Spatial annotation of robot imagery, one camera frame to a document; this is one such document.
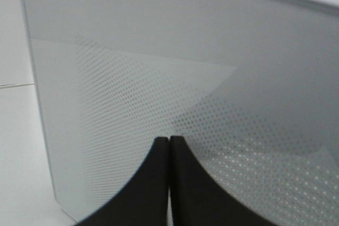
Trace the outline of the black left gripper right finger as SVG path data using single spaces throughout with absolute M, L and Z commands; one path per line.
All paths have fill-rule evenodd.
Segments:
M 270 225 L 212 179 L 182 136 L 172 136 L 169 142 L 174 225 Z

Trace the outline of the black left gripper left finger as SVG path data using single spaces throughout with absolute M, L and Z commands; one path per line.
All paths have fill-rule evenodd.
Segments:
M 170 144 L 155 138 L 133 177 L 79 225 L 167 225 Z

